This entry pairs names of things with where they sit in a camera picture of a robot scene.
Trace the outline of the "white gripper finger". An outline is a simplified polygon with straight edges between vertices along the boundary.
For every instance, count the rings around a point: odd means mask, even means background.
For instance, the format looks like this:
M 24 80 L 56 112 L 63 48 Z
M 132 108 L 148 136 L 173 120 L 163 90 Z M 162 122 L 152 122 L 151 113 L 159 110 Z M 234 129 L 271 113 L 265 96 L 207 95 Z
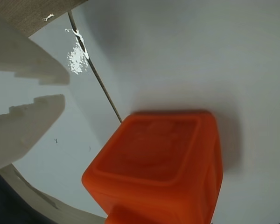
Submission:
M 36 78 L 43 85 L 68 85 L 68 71 L 54 57 L 0 18 L 0 71 Z
M 21 159 L 51 128 L 65 109 L 64 95 L 34 98 L 0 115 L 0 169 Z

